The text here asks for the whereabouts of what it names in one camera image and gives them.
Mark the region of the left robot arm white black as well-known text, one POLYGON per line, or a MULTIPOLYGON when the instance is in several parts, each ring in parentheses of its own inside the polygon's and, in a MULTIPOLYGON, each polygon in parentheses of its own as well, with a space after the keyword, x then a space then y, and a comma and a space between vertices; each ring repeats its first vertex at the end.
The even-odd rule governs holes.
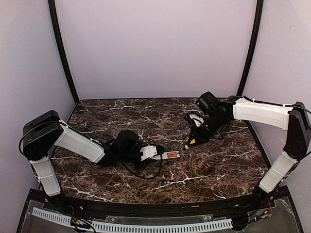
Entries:
POLYGON ((146 160, 163 153, 161 146, 143 145, 138 135, 129 130, 105 143, 92 139, 62 121, 56 111, 50 110, 25 124, 18 145, 49 197, 62 192, 49 159, 49 151, 54 147, 67 149, 102 167, 126 163, 140 167, 146 160))

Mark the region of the white remote control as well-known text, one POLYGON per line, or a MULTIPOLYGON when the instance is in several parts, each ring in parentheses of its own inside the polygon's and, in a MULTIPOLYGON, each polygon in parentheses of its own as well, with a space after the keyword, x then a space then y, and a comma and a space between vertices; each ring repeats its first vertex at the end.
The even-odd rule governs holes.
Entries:
POLYGON ((162 154, 162 158, 164 160, 166 160, 166 159, 176 159, 176 158, 179 158, 179 157, 180 157, 179 151, 164 152, 162 154))

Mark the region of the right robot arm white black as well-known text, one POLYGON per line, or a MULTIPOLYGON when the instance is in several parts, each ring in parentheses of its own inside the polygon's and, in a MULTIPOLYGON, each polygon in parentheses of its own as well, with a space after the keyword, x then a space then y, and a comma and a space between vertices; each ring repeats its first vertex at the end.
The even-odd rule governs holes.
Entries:
POLYGON ((286 144, 280 156, 253 191, 256 195, 272 193, 298 163, 310 155, 310 111, 301 102, 279 104, 241 96, 229 96, 220 100, 208 91, 197 99, 196 105, 204 116, 186 114, 185 120, 191 124, 186 149, 209 142, 221 127, 232 120, 257 122, 287 132, 286 144))

